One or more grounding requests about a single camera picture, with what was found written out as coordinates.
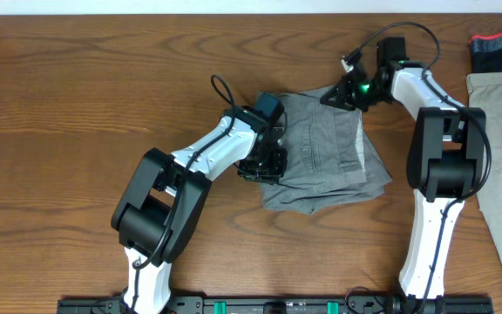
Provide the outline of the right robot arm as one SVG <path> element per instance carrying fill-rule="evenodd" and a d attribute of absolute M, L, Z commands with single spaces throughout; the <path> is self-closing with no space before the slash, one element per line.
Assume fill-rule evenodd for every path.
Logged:
<path fill-rule="evenodd" d="M 405 57 L 381 61 L 374 78 L 359 62 L 342 64 L 346 73 L 322 95 L 322 104 L 365 111 L 381 101 L 396 101 L 415 121 L 406 166 L 415 214 L 398 280 L 407 298 L 433 303 L 444 296 L 444 269 L 458 215 L 490 172 L 485 112 L 451 98 L 420 62 Z"/>

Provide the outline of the grey shorts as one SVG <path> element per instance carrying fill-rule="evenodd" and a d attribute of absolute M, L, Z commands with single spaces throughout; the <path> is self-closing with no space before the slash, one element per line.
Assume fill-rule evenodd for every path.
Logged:
<path fill-rule="evenodd" d="M 336 205 L 370 201 L 392 182 L 382 159 L 363 130 L 360 110 L 323 105 L 322 87 L 305 92 L 274 92 L 288 115 L 282 146 L 287 168 L 276 185 L 261 184 L 267 210 L 312 215 Z"/>

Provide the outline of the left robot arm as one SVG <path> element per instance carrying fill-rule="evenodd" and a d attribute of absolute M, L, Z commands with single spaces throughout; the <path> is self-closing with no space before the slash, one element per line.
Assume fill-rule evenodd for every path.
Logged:
<path fill-rule="evenodd" d="M 166 308 L 173 262 L 193 236 L 213 181 L 225 170 L 236 167 L 246 181 L 279 182 L 287 164 L 282 147 L 287 123 L 279 102 L 235 106 L 192 145 L 143 155 L 111 219 L 130 263 L 120 312 Z"/>

